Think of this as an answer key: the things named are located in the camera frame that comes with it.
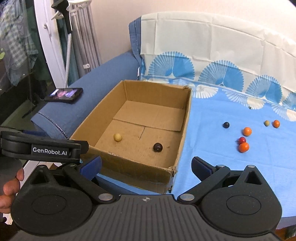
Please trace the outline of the person's left hand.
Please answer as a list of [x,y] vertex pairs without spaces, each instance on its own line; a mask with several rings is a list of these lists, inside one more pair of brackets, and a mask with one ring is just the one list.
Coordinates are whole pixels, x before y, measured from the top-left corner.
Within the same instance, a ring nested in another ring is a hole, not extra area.
[[23,168],[19,169],[16,177],[13,180],[8,181],[3,186],[3,195],[1,195],[1,213],[7,214],[11,212],[11,206],[15,199],[16,194],[21,188],[21,181],[24,179]]

